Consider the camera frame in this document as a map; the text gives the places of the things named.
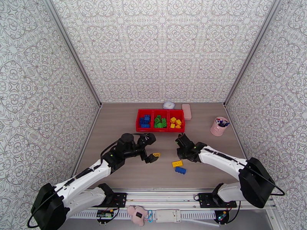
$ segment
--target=blue brick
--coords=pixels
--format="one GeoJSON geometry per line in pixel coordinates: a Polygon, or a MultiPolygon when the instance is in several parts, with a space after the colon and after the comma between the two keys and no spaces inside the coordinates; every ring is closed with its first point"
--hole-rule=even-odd
{"type": "Polygon", "coordinates": [[[141,128],[149,128],[149,124],[141,124],[141,128]]]}
{"type": "Polygon", "coordinates": [[[187,170],[182,167],[176,167],[175,172],[181,173],[184,175],[187,172],[187,170]]]}

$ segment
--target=gray patterned wall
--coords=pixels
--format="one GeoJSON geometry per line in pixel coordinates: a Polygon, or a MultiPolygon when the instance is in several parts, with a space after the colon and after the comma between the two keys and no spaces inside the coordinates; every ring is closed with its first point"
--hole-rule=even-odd
{"type": "Polygon", "coordinates": [[[227,109],[249,157],[285,197],[287,229],[307,229],[307,0],[285,0],[227,109]]]}
{"type": "Polygon", "coordinates": [[[53,0],[102,102],[222,102],[272,0],[53,0]]]}
{"type": "Polygon", "coordinates": [[[0,229],[72,173],[98,104],[41,0],[0,0],[0,229]]]}

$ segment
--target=yellow lego brick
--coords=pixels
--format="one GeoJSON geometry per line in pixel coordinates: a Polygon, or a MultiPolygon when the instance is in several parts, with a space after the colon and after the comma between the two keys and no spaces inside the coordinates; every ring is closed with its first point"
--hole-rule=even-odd
{"type": "Polygon", "coordinates": [[[171,123],[175,123],[176,120],[177,120],[177,119],[176,119],[175,117],[172,117],[172,118],[170,119],[170,122],[171,122],[171,123]]]}
{"type": "Polygon", "coordinates": [[[161,153],[152,153],[154,157],[160,157],[161,153]]]}
{"type": "Polygon", "coordinates": [[[181,160],[172,162],[173,168],[183,166],[181,160]]]}
{"type": "Polygon", "coordinates": [[[181,126],[181,121],[179,119],[177,119],[176,124],[181,126]]]}

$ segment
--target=plush toy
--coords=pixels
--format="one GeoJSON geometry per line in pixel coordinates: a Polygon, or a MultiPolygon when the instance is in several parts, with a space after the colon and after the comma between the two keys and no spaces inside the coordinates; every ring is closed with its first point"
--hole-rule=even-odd
{"type": "Polygon", "coordinates": [[[147,215],[147,211],[140,206],[129,206],[127,209],[129,215],[131,215],[131,220],[140,227],[144,225],[144,218],[147,215]]]}

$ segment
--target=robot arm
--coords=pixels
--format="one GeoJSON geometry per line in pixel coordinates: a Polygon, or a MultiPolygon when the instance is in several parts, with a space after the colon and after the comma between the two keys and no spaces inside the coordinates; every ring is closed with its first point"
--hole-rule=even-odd
{"type": "Polygon", "coordinates": [[[130,157],[140,156],[146,163],[152,163],[159,157],[158,153],[147,156],[145,147],[156,141],[154,134],[135,134],[140,138],[137,144],[132,134],[123,134],[119,140],[105,149],[92,166],[86,168],[76,176],[63,181],[55,186],[50,183],[44,185],[31,209],[42,230],[56,230],[76,213],[89,207],[109,204],[112,201],[113,191],[106,185],[100,184],[95,189],[82,193],[97,181],[107,177],[125,164],[130,157]]]}
{"type": "Polygon", "coordinates": [[[228,185],[221,183],[216,187],[213,194],[223,202],[247,200],[255,207],[263,208],[276,187],[264,166],[255,158],[239,159],[217,151],[207,144],[194,144],[184,133],[179,134],[175,141],[179,146],[177,155],[180,159],[210,164],[239,181],[228,185]]]}

